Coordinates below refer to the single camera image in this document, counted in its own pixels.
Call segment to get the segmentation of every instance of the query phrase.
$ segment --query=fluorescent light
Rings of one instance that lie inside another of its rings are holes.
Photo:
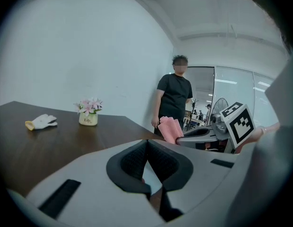
[[[227,80],[220,80],[220,79],[215,79],[215,81],[226,82],[226,83],[231,83],[231,84],[237,84],[236,81],[227,81]]]
[[[263,86],[266,86],[266,87],[270,87],[270,84],[267,84],[267,83],[264,83],[264,82],[258,82],[258,84],[261,84],[261,85],[263,85]]]
[[[265,90],[260,89],[260,88],[257,88],[257,87],[253,87],[252,89],[258,90],[258,91],[260,91],[260,92],[265,92]]]

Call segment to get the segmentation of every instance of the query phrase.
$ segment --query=black t-shirt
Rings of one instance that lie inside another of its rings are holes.
[[[183,120],[186,100],[193,97],[190,82],[176,74],[167,74],[161,78],[157,89],[164,91],[159,115]]]

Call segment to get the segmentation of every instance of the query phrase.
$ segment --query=white glove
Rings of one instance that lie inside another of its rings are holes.
[[[44,129],[47,126],[56,126],[57,122],[50,123],[51,121],[56,120],[57,118],[50,115],[48,116],[47,114],[43,114],[37,118],[35,118],[33,121],[26,121],[25,126],[30,130],[40,130]]]

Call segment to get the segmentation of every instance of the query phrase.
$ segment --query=flower pot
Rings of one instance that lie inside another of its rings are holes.
[[[98,123],[98,114],[89,114],[85,116],[85,113],[80,113],[79,123],[88,126],[94,126]]]

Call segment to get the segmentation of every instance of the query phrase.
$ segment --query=man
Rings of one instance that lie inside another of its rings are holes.
[[[155,98],[155,107],[151,124],[155,128],[154,133],[162,136],[158,125],[163,116],[178,119],[181,129],[185,115],[185,104],[193,97],[192,86],[183,77],[187,70],[188,59],[184,55],[173,58],[174,74],[163,76],[158,84]]]
[[[211,105],[208,104],[208,105],[206,106],[206,108],[208,109],[208,111],[207,111],[207,114],[206,114],[206,118],[205,118],[205,121],[204,121],[204,125],[206,125],[207,122],[208,122],[209,114],[211,113]]]

